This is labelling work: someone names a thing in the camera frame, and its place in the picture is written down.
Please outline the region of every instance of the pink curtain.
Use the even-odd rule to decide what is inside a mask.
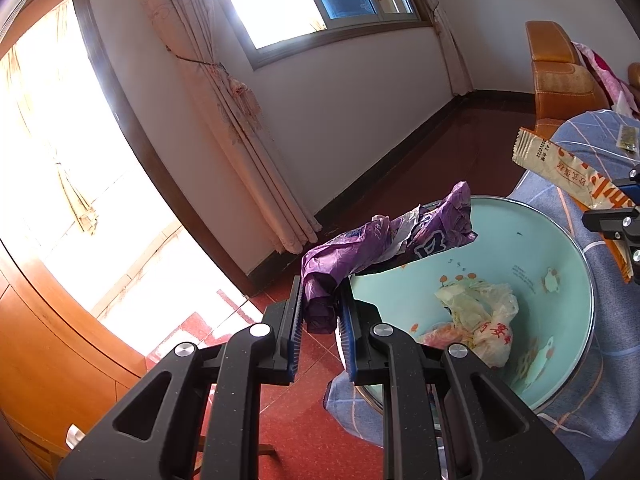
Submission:
[[[453,95],[464,95],[471,92],[474,87],[471,83],[469,71],[466,68],[465,59],[453,37],[453,31],[449,19],[439,0],[425,0],[433,13],[433,25],[440,40],[442,55],[449,72],[449,81]]]
[[[0,95],[5,98],[7,108],[15,117],[14,127],[8,126],[10,118],[4,117],[4,126],[14,133],[23,133],[36,139],[49,153],[54,165],[60,188],[78,227],[82,232],[93,235],[98,223],[98,214],[93,205],[73,184],[65,169],[55,142],[55,128],[51,125],[52,108],[60,110],[68,98],[66,79],[70,76],[70,57],[65,55],[68,41],[68,14],[73,13],[71,0],[65,0],[43,16],[38,24],[38,39],[47,44],[49,57],[39,64],[38,80],[25,78],[20,68],[20,59],[33,56],[30,49],[18,42],[0,59]]]
[[[296,201],[262,145],[254,94],[219,63],[213,0],[140,0],[175,56],[196,109],[260,208],[276,250],[301,253],[320,224]]]

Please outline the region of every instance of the food wrapper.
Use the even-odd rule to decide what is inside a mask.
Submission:
[[[484,364],[491,368],[502,368],[509,359],[513,343],[510,323],[518,313],[518,300],[511,287],[505,283],[455,283],[440,288],[435,295],[451,311],[452,328],[449,331],[436,329],[439,330],[437,336],[440,340],[433,333],[425,339],[440,344],[443,336],[457,338],[460,332],[471,333],[471,338],[462,335],[460,340],[450,343],[463,342]]]
[[[462,327],[456,327],[451,321],[434,327],[430,332],[417,337],[416,341],[423,345],[444,350],[451,343],[465,343],[468,345],[470,341],[473,341],[473,338],[472,332]]]
[[[391,221],[375,216],[363,226],[309,250],[302,259],[304,316],[310,333],[335,331],[334,298],[340,282],[357,272],[382,272],[476,239],[471,229],[471,192],[456,184],[437,209],[426,206]]]
[[[518,133],[513,147],[513,161],[566,191],[583,210],[636,206],[607,177],[573,153],[551,140],[542,139],[526,128],[521,128]],[[628,251],[619,241],[605,241],[625,283],[629,283],[633,273]]]
[[[620,131],[618,132],[618,140],[616,146],[627,152],[638,154],[638,134],[640,134],[640,128],[636,126],[628,126],[628,124],[620,124]]]

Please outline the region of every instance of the bright doorway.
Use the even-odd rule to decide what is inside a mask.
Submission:
[[[0,60],[2,236],[151,366],[261,319],[168,208],[126,143],[71,0]]]

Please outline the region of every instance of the window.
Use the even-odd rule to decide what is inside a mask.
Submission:
[[[219,0],[254,68],[320,44],[430,25],[418,0]]]

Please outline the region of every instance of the white wall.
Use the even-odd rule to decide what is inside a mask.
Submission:
[[[222,63],[254,90],[274,158],[314,213],[451,99],[432,28],[341,41],[254,72],[222,12],[217,20]]]
[[[527,20],[560,23],[626,80],[640,40],[615,0],[440,0],[476,88],[531,92]]]
[[[271,252],[263,223],[186,97],[137,0],[91,0],[108,56],[159,156],[242,270]],[[450,99],[431,28],[315,48],[254,72],[221,11],[220,59],[258,97],[284,178],[317,212]]]

